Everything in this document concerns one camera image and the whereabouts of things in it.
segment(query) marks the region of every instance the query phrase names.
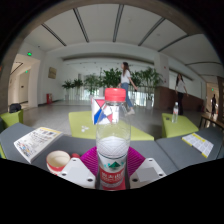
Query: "gray table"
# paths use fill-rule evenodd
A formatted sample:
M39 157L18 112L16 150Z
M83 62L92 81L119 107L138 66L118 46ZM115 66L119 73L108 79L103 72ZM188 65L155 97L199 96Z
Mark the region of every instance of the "gray table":
M7 159L30 165L30 163L28 163L23 158L23 156L17 151L17 149L14 146L14 142L33 130L34 129L31 127L27 127L21 123L17 123L7 128L0 134L0 142ZM95 145L96 145L95 140L80 139L80 138L74 138L74 137L64 135L60 139L55 141L52 145L47 147L31 163L31 165L39 167L49 172L46 165L46 157L50 152L55 150L63 150L69 153L70 155L72 153L78 153L79 155L83 155L86 151L88 151L90 148L94 147ZM134 148L136 151L140 152L144 157L154 158L155 161L160 165L160 167L166 173L166 175L169 175L178 171L174 163L169 159L166 153L164 153L164 151L158 146L156 142L132 141L130 146ZM125 184L126 184L126 188L128 189L130 186L129 186L127 170L125 175ZM102 189L102 187L100 186L100 181L97 181L96 188Z
M196 132L204 139L214 144L211 153L208 158L202 156L202 154L195 148L189 146L181 138L183 136L174 138L163 138L156 142L163 149L163 151L169 156L178 169L183 169L187 166L216 160L223 155L222 131L217 127L209 127Z

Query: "bottle label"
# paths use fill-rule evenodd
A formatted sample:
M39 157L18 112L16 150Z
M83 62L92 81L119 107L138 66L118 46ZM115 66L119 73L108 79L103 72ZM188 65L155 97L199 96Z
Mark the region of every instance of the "bottle label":
M178 109L173 109L174 114L178 114Z
M106 172L104 169L100 167L100 179L102 181L101 182L102 185L105 185L105 187L112 187L113 185L114 187L119 186L119 184L121 184L123 180L123 177L124 177L124 168L120 170L119 172L110 173L110 172Z
M120 158L111 159L98 152L100 179L103 186L116 187L122 182L127 154Z

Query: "potted plant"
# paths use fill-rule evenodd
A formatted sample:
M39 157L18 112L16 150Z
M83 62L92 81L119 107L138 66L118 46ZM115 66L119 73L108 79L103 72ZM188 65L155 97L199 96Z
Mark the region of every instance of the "potted plant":
M134 82L136 87L141 87L141 83L142 83L141 72L136 72L136 71L135 72L131 72L131 79ZM135 98L136 98L135 92L137 92L137 91L134 89L134 87L132 86L131 83L129 83L129 85L130 85L130 90L132 92L130 100L131 100L132 104L134 105Z
M64 81L64 84L62 85L62 87L66 90L65 100L69 100L69 89L73 87L72 81L71 80Z
M73 85L76 88L75 99L78 100L80 97L80 87L83 86L83 82L81 79L74 79Z
M90 93L89 98L91 100L96 91L97 85L98 85L98 79L97 79L96 75L91 74L91 75L87 76L84 81L84 85L88 88L88 91Z
M146 95L146 109L152 108L152 94L156 86L163 82L161 75L156 72L155 69L148 67L145 71L141 71L143 86L145 88Z
M111 68L109 71L104 70L105 76L103 77L103 84L106 88L116 88L121 82L122 72L116 68Z

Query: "book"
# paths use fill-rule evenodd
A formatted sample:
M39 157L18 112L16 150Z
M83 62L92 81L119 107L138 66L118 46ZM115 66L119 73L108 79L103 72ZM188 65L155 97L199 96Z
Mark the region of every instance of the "book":
M195 133L182 137L182 140L200 151L205 158L209 156L214 146L211 142Z
M62 132L40 127L14 142L20 154L31 163L44 149L63 135Z

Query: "person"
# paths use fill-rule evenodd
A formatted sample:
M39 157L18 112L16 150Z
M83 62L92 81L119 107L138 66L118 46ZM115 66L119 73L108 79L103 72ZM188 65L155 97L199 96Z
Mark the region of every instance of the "person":
M212 98L212 117L214 117L215 114L215 106L216 106L216 99L215 99L215 94Z
M178 95L178 107L179 107L179 115L183 115L183 105L182 105L182 99L184 97L184 90L186 91L187 97L188 97L188 93L185 87L185 83L183 80L182 75L179 73L177 75L177 80L176 80L176 86L175 86L175 91L176 94Z
M135 84L133 83L132 79L131 79L131 74L130 74L130 69L129 69L129 65L127 62L123 62L121 64L121 68L123 69L123 72L121 74L121 82L118 84L119 87L121 87L122 89L126 90L126 98L125 101L128 104L128 107L130 108L130 111L127 114L135 114L135 111L133 109L133 105L129 99L128 96L128 86L129 83L131 82L131 84L133 85L133 87L135 88L135 90L138 90L138 88L135 86Z

